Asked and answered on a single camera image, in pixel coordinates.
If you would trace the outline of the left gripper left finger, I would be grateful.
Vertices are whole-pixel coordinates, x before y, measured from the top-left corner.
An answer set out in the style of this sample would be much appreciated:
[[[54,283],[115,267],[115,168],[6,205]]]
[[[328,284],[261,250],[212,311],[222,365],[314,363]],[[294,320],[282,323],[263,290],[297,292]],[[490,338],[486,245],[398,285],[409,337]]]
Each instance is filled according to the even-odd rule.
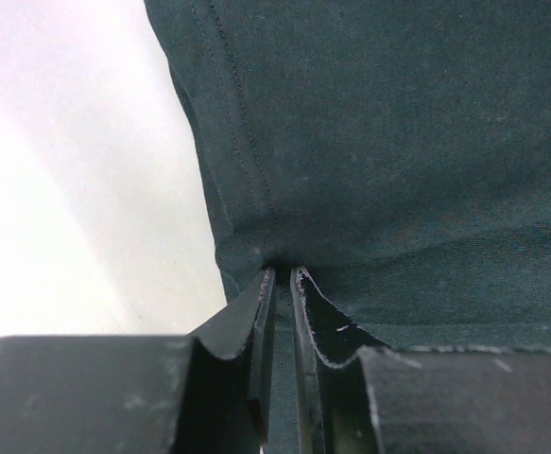
[[[184,339],[171,453],[259,453],[267,442],[274,353],[274,269],[260,271]]]

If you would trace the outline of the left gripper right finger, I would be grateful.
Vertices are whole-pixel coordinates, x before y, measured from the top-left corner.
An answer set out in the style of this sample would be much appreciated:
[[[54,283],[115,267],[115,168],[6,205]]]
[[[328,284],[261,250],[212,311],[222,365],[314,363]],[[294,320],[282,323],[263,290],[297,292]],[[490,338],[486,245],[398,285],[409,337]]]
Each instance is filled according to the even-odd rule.
[[[330,302],[306,268],[292,270],[290,292],[300,452],[383,453],[359,352],[385,344]]]

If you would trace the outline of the black t shirt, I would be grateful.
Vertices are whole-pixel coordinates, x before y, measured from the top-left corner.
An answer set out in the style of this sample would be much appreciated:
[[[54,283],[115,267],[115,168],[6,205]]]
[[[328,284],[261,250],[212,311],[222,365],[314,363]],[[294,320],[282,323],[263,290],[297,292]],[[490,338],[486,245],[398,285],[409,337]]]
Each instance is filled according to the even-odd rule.
[[[149,1],[228,300],[290,272],[393,347],[551,347],[551,1]]]

